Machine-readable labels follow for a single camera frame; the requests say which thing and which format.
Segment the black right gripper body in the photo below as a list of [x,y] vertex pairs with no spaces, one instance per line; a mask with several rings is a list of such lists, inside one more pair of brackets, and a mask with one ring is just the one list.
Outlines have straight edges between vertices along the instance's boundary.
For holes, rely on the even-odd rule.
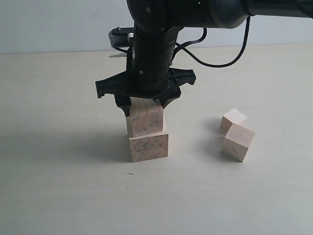
[[135,27],[129,38],[126,70],[95,83],[99,98],[106,94],[163,99],[180,86],[193,85],[193,70],[171,67],[179,28],[149,34]]

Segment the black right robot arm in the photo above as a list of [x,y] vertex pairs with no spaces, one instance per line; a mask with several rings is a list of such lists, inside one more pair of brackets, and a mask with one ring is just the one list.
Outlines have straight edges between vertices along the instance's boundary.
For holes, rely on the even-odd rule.
[[166,107],[181,95],[180,87],[193,85],[193,70],[173,68],[176,54],[191,45],[179,44],[186,27],[234,29],[250,24],[256,15],[311,18],[310,0],[129,0],[133,27],[110,31],[111,46],[126,53],[126,70],[97,81],[98,97],[114,95],[117,107],[129,116],[131,98],[145,98]]

